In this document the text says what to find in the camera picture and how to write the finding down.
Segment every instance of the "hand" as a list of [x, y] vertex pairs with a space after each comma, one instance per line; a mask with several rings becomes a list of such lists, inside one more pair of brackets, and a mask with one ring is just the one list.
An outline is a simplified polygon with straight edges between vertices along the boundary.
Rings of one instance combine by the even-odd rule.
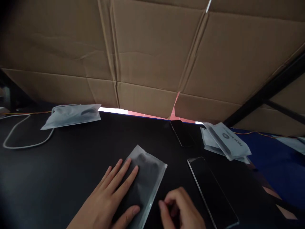
[[191, 198], [180, 187], [170, 191], [164, 201], [159, 201], [161, 219], [164, 229], [175, 229], [174, 223], [169, 215], [167, 205], [173, 205], [171, 216], [175, 217], [180, 210], [180, 228], [184, 229], [205, 229], [204, 220], [195, 208]]
[[133, 183], [139, 170], [139, 167], [136, 166], [129, 177], [117, 189], [123, 176], [128, 170], [131, 159], [127, 159], [126, 163], [119, 171], [122, 161], [123, 160], [120, 159], [113, 170], [111, 170], [111, 166], [108, 168], [101, 182], [85, 201], [67, 229], [126, 228], [133, 217], [140, 211], [139, 206], [131, 206], [118, 219], [118, 221], [111, 226], [113, 215], [123, 197], [126, 195], [130, 185]]

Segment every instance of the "cardboard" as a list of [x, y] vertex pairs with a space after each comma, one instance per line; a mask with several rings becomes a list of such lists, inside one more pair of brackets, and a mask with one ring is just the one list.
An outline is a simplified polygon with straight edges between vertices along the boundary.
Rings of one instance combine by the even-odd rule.
[[[303, 0], [18, 1], [0, 67], [36, 101], [168, 118], [180, 92], [177, 116], [216, 124], [305, 50], [304, 8]], [[305, 114], [304, 83], [272, 100]], [[263, 106], [237, 126], [300, 133], [274, 126], [286, 119]]]
[[177, 92], [204, 12], [131, 0], [114, 0], [113, 12], [118, 81]]
[[238, 104], [180, 93], [175, 104], [175, 115], [189, 117], [190, 120], [217, 124], [237, 111], [238, 108], [240, 108]]
[[177, 93], [119, 82], [118, 96], [121, 109], [169, 118]]
[[303, 136], [305, 133], [305, 125], [270, 107], [269, 109], [257, 108], [234, 128], [272, 132], [283, 136]]

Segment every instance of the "wire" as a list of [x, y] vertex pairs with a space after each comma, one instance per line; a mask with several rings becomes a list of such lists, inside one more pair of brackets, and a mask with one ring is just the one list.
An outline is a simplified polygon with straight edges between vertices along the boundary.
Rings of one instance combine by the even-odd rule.
[[35, 144], [35, 145], [21, 146], [21, 147], [9, 147], [9, 146], [6, 145], [6, 142], [8, 141], [8, 139], [10, 138], [10, 136], [12, 135], [12, 133], [14, 132], [15, 128], [16, 128], [19, 124], [21, 124], [22, 122], [24, 122], [25, 120], [27, 120], [31, 115], [33, 115], [33, 114], [46, 114], [46, 113], [50, 113], [50, 112], [51, 112], [51, 113], [54, 113], [55, 108], [58, 108], [58, 107], [65, 107], [65, 106], [75, 106], [75, 105], [76, 105], [76, 104], [69, 104], [69, 105], [62, 105], [62, 106], [58, 105], [58, 106], [53, 107], [51, 111], [44, 111], [44, 112], [34, 112], [34, 113], [5, 113], [5, 114], [2, 114], [2, 115], [10, 115], [10, 116], [6, 116], [6, 117], [4, 117], [4, 118], [0, 118], [0, 120], [1, 120], [1, 119], [5, 119], [5, 118], [10, 118], [10, 117], [15, 117], [15, 116], [26, 116], [26, 115], [27, 115], [27, 117], [26, 117], [25, 119], [23, 119], [22, 121], [18, 122], [18, 123], [12, 128], [12, 130], [11, 130], [10, 133], [9, 133], [9, 135], [6, 137], [6, 139], [5, 139], [4, 142], [3, 142], [3, 147], [4, 147], [4, 148], [7, 148], [7, 149], [26, 149], [26, 148], [31, 148], [31, 147], [35, 147], [35, 146], [39, 146], [39, 145], [44, 144], [44, 143], [47, 142], [47, 141], [50, 139], [50, 137], [52, 136], [52, 134], [53, 134], [53, 132], [54, 132], [54, 128], [52, 129], [52, 131], [50, 132], [50, 134], [49, 134], [49, 136], [47, 137], [46, 140], [44, 140], [43, 142], [40, 142], [40, 143], [38, 143], [38, 144]]
[[34, 112], [34, 113], [3, 113], [2, 115], [36, 115], [36, 114], [46, 114], [52, 111], [44, 111], [44, 112]]
[[27, 120], [31, 115], [30, 114], [18, 114], [18, 115], [11, 115], [11, 116], [6, 116], [4, 118], [0, 118], [0, 120], [5, 119], [5, 118], [10, 118], [10, 117], [16, 117], [16, 116], [27, 116], [25, 119], [21, 120], [20, 122], [18, 122], [10, 131], [9, 135], [6, 137], [6, 139], [3, 142], [3, 147], [7, 148], [7, 149], [26, 149], [26, 148], [31, 148], [31, 147], [35, 147], [35, 146], [39, 146], [44, 144], [45, 142], [47, 142], [50, 137], [52, 136], [53, 132], [54, 132], [54, 128], [52, 129], [52, 131], [50, 132], [49, 136], [47, 137], [46, 140], [44, 140], [43, 142], [40, 142], [38, 144], [35, 145], [29, 145], [29, 146], [20, 146], [20, 147], [9, 147], [6, 145], [8, 139], [10, 138], [10, 136], [12, 135], [12, 133], [14, 132], [14, 130], [16, 129], [16, 127], [21, 124], [22, 122], [24, 122], [25, 120]]
[[297, 139], [296, 137], [289, 137], [289, 136], [278, 136], [278, 137], [272, 137], [272, 136], [269, 136], [269, 135], [262, 134], [262, 133], [260, 133], [260, 132], [258, 132], [258, 131], [256, 131], [256, 130], [251, 131], [251, 132], [249, 132], [249, 133], [237, 133], [237, 132], [233, 132], [233, 133], [235, 133], [235, 134], [240, 134], [240, 135], [248, 135], [248, 134], [252, 134], [252, 133], [254, 133], [254, 132], [256, 132], [256, 133], [258, 133], [258, 134], [260, 134], [260, 135], [263, 135], [263, 136], [269, 137], [269, 138], [273, 138], [273, 139], [282, 138], [282, 137], [287, 137], [287, 138], [293, 138], [293, 139]]

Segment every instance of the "phone in bag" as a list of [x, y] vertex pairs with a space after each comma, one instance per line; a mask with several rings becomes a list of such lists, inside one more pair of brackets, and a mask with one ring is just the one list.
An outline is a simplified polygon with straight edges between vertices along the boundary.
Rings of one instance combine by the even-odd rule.
[[188, 159], [201, 197], [215, 229], [228, 229], [239, 224], [239, 219], [203, 157]]
[[184, 124], [181, 120], [171, 121], [171, 127], [182, 147], [191, 147], [195, 144], [192, 136], [185, 129]]

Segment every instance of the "orange wire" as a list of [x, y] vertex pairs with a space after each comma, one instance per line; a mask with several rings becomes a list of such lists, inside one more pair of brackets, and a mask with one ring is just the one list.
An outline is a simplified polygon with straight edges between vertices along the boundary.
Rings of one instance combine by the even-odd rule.
[[51, 111], [34, 112], [34, 113], [3, 113], [2, 115], [35, 115], [35, 114], [46, 114], [50, 112]]
[[269, 137], [269, 138], [273, 138], [273, 139], [277, 139], [277, 138], [281, 138], [281, 137], [288, 137], [288, 138], [297, 139], [296, 137], [289, 137], [289, 136], [278, 136], [278, 137], [272, 137], [272, 136], [269, 136], [269, 135], [262, 134], [262, 133], [260, 133], [260, 132], [258, 132], [258, 131], [256, 131], [256, 130], [251, 131], [251, 132], [249, 132], [249, 133], [237, 133], [237, 132], [233, 132], [233, 133], [235, 133], [235, 134], [241, 134], [241, 135], [248, 135], [248, 134], [252, 134], [252, 133], [254, 133], [254, 132], [256, 132], [256, 133], [258, 133], [258, 134], [260, 134], [260, 135], [263, 135], [263, 136]]

